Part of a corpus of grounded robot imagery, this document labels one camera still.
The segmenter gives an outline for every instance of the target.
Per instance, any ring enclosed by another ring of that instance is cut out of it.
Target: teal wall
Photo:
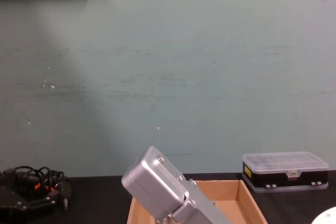
[[[0,0],[0,169],[184,173],[244,153],[336,168],[336,0]]]

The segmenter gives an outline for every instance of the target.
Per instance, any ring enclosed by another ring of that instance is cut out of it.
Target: silver metal device
[[[200,191],[196,182],[186,180],[153,146],[129,168],[121,181],[127,191],[162,223],[171,218],[181,224],[231,224]]]

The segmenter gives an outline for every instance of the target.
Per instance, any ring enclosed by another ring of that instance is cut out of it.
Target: brown cardboard box
[[[267,224],[242,180],[198,181],[197,185],[233,224]],[[127,224],[155,224],[155,220],[133,198]]]

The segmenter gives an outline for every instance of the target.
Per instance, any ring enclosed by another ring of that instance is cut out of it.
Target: table
[[[241,179],[239,173],[186,174],[187,179]],[[121,176],[71,178],[72,199],[67,212],[30,221],[35,224],[126,224],[132,197]],[[325,190],[256,194],[251,192],[269,224],[311,224],[321,212],[336,206],[336,170],[329,172]]]

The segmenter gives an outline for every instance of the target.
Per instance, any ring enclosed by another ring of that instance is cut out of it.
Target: clear plastic lid
[[[243,161],[253,173],[286,173],[288,177],[299,177],[302,172],[329,169],[328,163],[310,152],[245,154]]]

